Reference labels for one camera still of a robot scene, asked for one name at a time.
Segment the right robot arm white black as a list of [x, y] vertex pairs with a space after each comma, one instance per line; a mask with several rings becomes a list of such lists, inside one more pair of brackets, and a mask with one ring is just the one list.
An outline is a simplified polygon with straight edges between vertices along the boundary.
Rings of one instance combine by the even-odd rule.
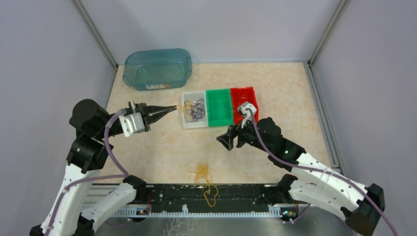
[[327, 167], [303, 147], [284, 138], [272, 118], [263, 118], [256, 124], [232, 124], [216, 139], [227, 150], [245, 144], [260, 149], [275, 166], [287, 170], [277, 185], [280, 201], [315, 205], [339, 217], [362, 236], [374, 234], [385, 210], [383, 188], [375, 183], [355, 182]]

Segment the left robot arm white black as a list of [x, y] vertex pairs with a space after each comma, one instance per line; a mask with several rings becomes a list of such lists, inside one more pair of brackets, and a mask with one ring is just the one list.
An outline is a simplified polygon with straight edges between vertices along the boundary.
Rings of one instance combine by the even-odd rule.
[[[76, 139], [66, 158], [60, 190], [46, 219], [30, 230], [32, 236], [92, 236], [117, 210], [129, 203], [150, 206], [144, 180], [130, 175], [113, 153], [109, 138], [148, 132], [150, 126], [176, 106], [154, 106], [130, 101], [126, 108], [110, 114], [92, 99], [79, 101], [69, 120]], [[88, 191], [101, 180], [107, 159], [120, 169], [122, 182], [93, 206], [83, 209]]]

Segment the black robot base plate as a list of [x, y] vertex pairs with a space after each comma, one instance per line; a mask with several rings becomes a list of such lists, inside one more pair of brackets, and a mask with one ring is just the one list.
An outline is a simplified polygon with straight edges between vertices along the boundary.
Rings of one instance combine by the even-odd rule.
[[258, 213], [276, 205], [295, 207], [296, 201], [276, 184], [154, 184], [130, 204], [151, 213], [179, 213], [183, 206], [190, 213]]

